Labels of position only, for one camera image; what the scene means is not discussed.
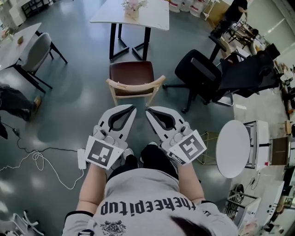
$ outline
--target flowers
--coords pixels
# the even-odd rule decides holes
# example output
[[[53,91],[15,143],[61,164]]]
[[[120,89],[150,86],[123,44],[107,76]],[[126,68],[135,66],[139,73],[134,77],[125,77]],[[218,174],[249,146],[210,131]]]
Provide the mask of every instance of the flowers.
[[[147,5],[147,0],[123,0],[122,6],[126,11],[137,11]]]

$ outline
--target shoe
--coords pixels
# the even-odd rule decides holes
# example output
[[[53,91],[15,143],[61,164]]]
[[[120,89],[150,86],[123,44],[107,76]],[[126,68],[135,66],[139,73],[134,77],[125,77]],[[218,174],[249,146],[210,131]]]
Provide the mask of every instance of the shoe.
[[[158,144],[156,143],[156,142],[150,142],[148,145],[156,145],[156,146],[158,146]]]
[[[123,151],[123,157],[126,160],[126,157],[128,157],[129,155],[134,155],[134,152],[132,151],[131,148],[127,148],[125,149],[125,151]]]
[[[35,114],[35,113],[37,113],[37,111],[38,111],[38,109],[39,109],[39,107],[40,107],[40,105],[42,103],[41,97],[40,96],[37,96],[35,98],[35,100],[34,100],[34,103],[35,103],[35,110],[33,111],[33,113]]]

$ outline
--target person's leg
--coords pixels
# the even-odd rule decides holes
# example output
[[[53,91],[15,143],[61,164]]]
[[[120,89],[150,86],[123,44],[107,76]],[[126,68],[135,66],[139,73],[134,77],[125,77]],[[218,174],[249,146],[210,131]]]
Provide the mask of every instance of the person's leg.
[[[224,17],[216,26],[216,28],[211,32],[215,38],[220,38],[229,27],[233,24],[233,21],[229,20],[228,18]]]
[[[137,163],[137,158],[134,155],[128,155],[126,157],[126,161],[125,164],[122,166],[119,166],[118,168],[116,168],[109,176],[109,178],[107,179],[107,181],[109,181],[111,178],[113,178],[114,176],[124,173],[126,171],[131,171],[133,169],[137,169],[138,168],[138,163]]]
[[[36,112],[41,104],[38,96],[34,101],[29,101],[19,90],[10,87],[0,88],[0,110],[28,121],[31,114]]]
[[[173,164],[168,159],[167,155],[158,148],[158,146],[149,144],[141,153],[143,168],[155,169],[165,172],[168,175],[178,179],[178,175]]]

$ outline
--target white cable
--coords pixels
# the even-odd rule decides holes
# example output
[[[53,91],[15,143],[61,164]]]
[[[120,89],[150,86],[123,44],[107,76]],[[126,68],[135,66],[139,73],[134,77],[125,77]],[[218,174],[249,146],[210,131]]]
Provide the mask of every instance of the white cable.
[[[79,179],[81,179],[81,178],[84,176],[84,170],[82,169],[82,175],[81,175],[81,176],[75,181],[74,186],[73,186],[72,188],[67,187],[67,186],[66,186],[66,185],[60,180],[58,173],[56,172],[55,168],[54,168],[53,165],[50,163],[50,161],[47,160],[47,159],[42,155],[42,153],[40,153],[40,152],[37,151],[37,150],[34,150],[33,152],[29,153],[25,158],[23,158],[23,159],[20,161],[20,163],[19,163],[18,166],[11,167],[11,166],[7,165],[6,167],[3,167],[3,168],[0,170],[0,172],[3,171],[4,169],[7,169],[7,168],[11,168],[11,169],[19,168],[19,167],[21,166],[23,160],[27,159],[31,154],[33,154],[32,157],[33,157],[33,160],[36,162],[36,166],[37,166],[38,170],[42,171],[42,170],[44,169],[44,160],[46,160],[46,161],[49,163],[49,165],[53,168],[53,170],[54,170],[54,172],[55,172],[57,178],[58,178],[59,181],[60,181],[60,183],[61,183],[62,185],[64,185],[64,186],[65,186],[67,189],[69,189],[69,190],[74,189],[74,187],[75,187],[77,181],[78,181]],[[43,161],[43,162],[42,162],[42,168],[39,168],[38,163],[37,163],[37,160],[38,160],[39,157],[41,157],[41,158],[42,158],[42,161]]]

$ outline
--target white container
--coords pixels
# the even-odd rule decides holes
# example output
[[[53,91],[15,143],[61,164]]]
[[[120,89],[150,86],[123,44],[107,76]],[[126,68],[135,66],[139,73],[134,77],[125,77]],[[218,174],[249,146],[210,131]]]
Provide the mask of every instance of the white container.
[[[200,17],[202,11],[204,10],[204,7],[205,7],[205,1],[197,0],[194,2],[189,12],[195,17]]]
[[[194,0],[183,0],[180,10],[183,12],[189,12],[193,4],[194,4]]]
[[[180,12],[180,7],[183,0],[171,0],[169,2],[169,10],[172,12]]]

